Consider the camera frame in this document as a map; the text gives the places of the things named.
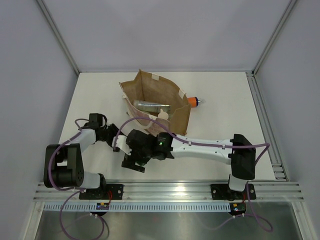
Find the beige pump bottle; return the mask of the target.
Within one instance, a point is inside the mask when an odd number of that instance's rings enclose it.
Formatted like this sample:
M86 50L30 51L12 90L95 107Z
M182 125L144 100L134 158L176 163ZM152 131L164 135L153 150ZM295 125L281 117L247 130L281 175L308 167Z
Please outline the beige pump bottle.
M165 112L162 108L160 109L160 112L157 115L158 118L163 119L163 120L168 120L169 119L169 114Z

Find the green dish soap bottle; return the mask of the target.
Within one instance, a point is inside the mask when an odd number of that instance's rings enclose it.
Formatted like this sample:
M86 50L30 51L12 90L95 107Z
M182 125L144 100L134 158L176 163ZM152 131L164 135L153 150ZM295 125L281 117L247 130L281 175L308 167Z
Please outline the green dish soap bottle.
M140 167L144 167L146 165L146 163L145 162L137 162L137 165Z

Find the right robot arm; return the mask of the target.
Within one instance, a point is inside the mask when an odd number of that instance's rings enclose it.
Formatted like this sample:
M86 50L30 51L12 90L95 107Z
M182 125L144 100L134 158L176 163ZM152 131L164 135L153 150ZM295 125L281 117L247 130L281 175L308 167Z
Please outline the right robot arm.
M256 177L256 148L242 134L235 133L232 139L201 140L169 132L154 136L134 129L127 136L119 135L114 142L125 154L121 166L141 173L150 159L196 158L229 165L226 192L233 199L239 198L247 182Z

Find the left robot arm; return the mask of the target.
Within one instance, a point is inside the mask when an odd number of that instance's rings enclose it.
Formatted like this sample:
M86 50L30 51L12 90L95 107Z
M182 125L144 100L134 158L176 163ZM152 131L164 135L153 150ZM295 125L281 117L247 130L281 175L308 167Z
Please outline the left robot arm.
M105 142L112 147L119 128L113 123L108 124L107 117L101 113L91 113L88 119L78 118L74 123L78 128L74 136L46 147L44 185L61 192L80 190L82 200L111 200L113 190L104 175L84 170L83 153L96 142Z

